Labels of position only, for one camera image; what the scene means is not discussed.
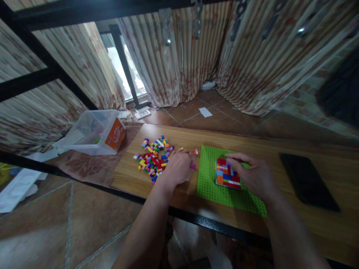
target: patterned curtain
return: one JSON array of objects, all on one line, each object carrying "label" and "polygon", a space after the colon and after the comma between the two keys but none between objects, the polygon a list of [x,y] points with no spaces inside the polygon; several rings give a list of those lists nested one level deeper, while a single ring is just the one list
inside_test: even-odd
[{"label": "patterned curtain", "polygon": [[46,67],[2,20],[0,20],[0,55],[0,83]]},{"label": "patterned curtain", "polygon": [[[47,2],[7,1],[13,10]],[[94,23],[37,31],[44,44],[99,109],[125,107],[119,82]],[[45,64],[0,21],[0,82]],[[0,103],[0,149],[21,155],[46,151],[87,108],[55,80]]]},{"label": "patterned curtain", "polygon": [[275,2],[249,1],[234,42],[230,41],[236,19],[232,14],[219,69],[213,77],[223,97],[240,111],[256,116],[279,105],[332,55],[350,44],[353,39],[345,37],[355,26],[350,22],[358,13],[355,1],[331,1],[320,25],[308,36],[298,38],[297,31],[316,1],[288,1],[269,37],[262,41]]},{"label": "patterned curtain", "polygon": [[0,103],[0,149],[45,152],[87,108],[60,80]]},{"label": "patterned curtain", "polygon": [[193,36],[193,8],[172,11],[170,46],[165,45],[158,12],[117,20],[154,105],[177,106],[195,97],[215,67],[231,8],[231,1],[205,5],[198,40]]},{"label": "patterned curtain", "polygon": [[126,107],[116,71],[94,22],[33,34],[99,109]]}]

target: clear plastic box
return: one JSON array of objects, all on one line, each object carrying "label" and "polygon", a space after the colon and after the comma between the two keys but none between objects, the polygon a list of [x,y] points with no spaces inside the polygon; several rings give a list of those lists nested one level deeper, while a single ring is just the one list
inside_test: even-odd
[{"label": "clear plastic box", "polygon": [[90,110],[80,116],[60,147],[89,155],[114,155],[125,134],[117,110]]}]

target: window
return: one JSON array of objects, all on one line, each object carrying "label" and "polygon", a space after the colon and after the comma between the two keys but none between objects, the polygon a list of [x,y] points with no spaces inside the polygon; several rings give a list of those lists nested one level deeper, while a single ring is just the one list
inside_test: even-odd
[{"label": "window", "polygon": [[111,25],[111,31],[101,33],[102,41],[111,59],[112,65],[116,70],[116,77],[123,89],[126,101],[134,101],[136,107],[140,108],[147,105],[148,97],[142,80],[139,77],[135,64],[125,41],[120,34],[117,25]]}]

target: orange label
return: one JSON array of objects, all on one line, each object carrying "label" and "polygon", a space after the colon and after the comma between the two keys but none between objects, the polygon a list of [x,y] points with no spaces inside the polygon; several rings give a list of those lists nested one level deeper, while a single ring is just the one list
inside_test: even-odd
[{"label": "orange label", "polygon": [[111,131],[107,136],[105,144],[109,145],[115,151],[119,151],[122,139],[124,138],[125,134],[125,127],[121,124],[120,120],[116,118],[112,125]]}]

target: smartphone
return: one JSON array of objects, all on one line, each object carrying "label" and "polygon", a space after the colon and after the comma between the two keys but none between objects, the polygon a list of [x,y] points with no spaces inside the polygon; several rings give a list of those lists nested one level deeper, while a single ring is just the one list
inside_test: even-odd
[{"label": "smartphone", "polygon": [[298,198],[305,204],[340,212],[340,208],[324,184],[311,160],[306,157],[281,153]]}]

